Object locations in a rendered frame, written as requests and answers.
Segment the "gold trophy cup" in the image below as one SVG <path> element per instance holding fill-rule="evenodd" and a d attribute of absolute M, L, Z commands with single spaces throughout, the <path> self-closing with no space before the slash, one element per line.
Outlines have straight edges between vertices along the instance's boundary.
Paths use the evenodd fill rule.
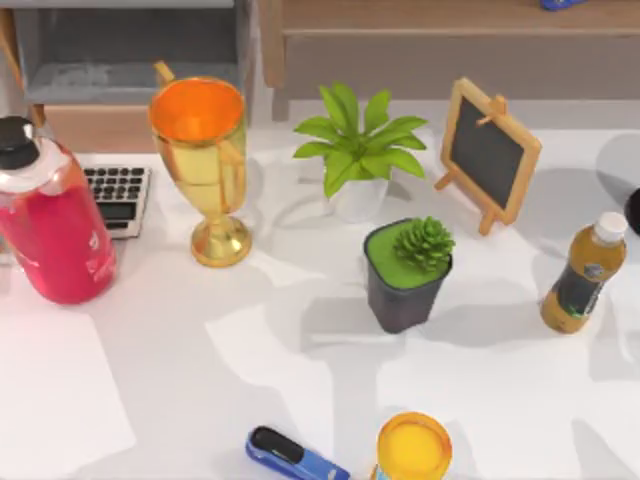
<path fill-rule="evenodd" d="M 233 216 L 247 188 L 244 97 L 215 77 L 179 79 L 163 61 L 154 69 L 154 142 L 173 182 L 203 216 L 191 235 L 192 255 L 209 267 L 234 265 L 252 245 L 250 230 Z"/>

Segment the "grey cabinet with wooden legs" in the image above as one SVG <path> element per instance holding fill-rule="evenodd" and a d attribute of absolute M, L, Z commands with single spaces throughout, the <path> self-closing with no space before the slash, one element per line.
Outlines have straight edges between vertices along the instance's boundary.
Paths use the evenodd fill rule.
<path fill-rule="evenodd" d="M 147 106 L 178 78 L 251 77 L 251 0 L 0 0 L 5 55 L 35 125 L 76 153 L 152 153 Z"/>

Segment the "leafy plant in white pot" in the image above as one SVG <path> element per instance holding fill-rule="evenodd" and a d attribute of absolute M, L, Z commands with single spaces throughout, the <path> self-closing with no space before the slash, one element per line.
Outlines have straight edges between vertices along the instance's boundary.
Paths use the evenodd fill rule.
<path fill-rule="evenodd" d="M 321 158 L 323 195 L 330 211 L 348 223 L 367 221 L 381 208 L 395 169 L 416 178 L 425 176 L 415 154 L 426 145 L 415 131 L 428 121 L 416 115 L 392 119 L 392 95 L 387 89 L 373 95 L 364 108 L 344 83 L 321 85 L 319 92 L 326 114 L 296 126 L 294 132 L 310 140 L 293 157 Z"/>

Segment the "blue and black stapler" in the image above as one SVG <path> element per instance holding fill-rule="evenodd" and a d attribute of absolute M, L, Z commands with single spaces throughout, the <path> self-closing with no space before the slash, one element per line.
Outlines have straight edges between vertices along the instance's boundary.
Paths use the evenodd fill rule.
<path fill-rule="evenodd" d="M 250 432 L 245 451 L 255 462 L 291 480 L 353 480 L 344 468 L 268 426 Z"/>

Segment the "wooden shelf unit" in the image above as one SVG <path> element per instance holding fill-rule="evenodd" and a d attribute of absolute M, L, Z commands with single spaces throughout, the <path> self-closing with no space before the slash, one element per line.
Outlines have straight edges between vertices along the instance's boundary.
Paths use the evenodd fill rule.
<path fill-rule="evenodd" d="M 332 80 L 440 122 L 466 76 L 535 127 L 640 129 L 640 0 L 255 0 L 254 22 L 260 123 L 312 110 Z"/>

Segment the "succulent in dark grey pot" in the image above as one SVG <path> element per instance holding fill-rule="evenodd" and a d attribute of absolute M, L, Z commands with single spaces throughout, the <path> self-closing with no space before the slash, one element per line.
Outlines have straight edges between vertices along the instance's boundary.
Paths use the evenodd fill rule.
<path fill-rule="evenodd" d="M 367 302 L 380 327 L 398 334 L 425 323 L 453 267 L 455 241 L 436 218 L 405 218 L 364 240 Z"/>

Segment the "grey calculator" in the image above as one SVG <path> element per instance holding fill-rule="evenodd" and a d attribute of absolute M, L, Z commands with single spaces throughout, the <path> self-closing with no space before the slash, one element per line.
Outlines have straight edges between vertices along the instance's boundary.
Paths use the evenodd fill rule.
<path fill-rule="evenodd" d="M 140 235 L 152 169 L 136 165 L 95 165 L 83 168 L 113 239 L 124 240 Z"/>

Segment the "amber bottle with white cap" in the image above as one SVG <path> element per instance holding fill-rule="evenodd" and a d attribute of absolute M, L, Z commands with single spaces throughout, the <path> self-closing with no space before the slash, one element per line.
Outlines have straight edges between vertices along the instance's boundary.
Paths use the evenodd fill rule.
<path fill-rule="evenodd" d="M 605 212 L 574 236 L 566 266 L 541 303 L 551 329 L 573 334 L 589 320 L 605 284 L 620 270 L 626 255 L 624 215 Z"/>

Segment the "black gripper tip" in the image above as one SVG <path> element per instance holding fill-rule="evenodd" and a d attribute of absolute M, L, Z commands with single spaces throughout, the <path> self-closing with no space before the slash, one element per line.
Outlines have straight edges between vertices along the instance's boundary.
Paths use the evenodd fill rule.
<path fill-rule="evenodd" d="M 629 227 L 640 236 L 640 188 L 637 188 L 627 199 L 624 214 Z"/>

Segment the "wooden framed blackboard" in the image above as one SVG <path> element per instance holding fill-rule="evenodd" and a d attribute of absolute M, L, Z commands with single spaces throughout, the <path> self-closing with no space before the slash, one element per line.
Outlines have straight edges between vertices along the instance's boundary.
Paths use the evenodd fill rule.
<path fill-rule="evenodd" d="M 501 95 L 488 96 L 471 80 L 452 87 L 438 191 L 454 183 L 482 212 L 478 231 L 512 224 L 522 207 L 542 150 L 540 141 L 508 112 Z"/>

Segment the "red bottle with black cap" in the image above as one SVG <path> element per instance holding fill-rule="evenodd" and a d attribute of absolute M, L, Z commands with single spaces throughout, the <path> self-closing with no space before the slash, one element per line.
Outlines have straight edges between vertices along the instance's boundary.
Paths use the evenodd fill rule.
<path fill-rule="evenodd" d="M 115 280 L 115 249 L 83 169 L 21 116 L 0 118 L 0 236 L 56 304 L 92 300 Z"/>

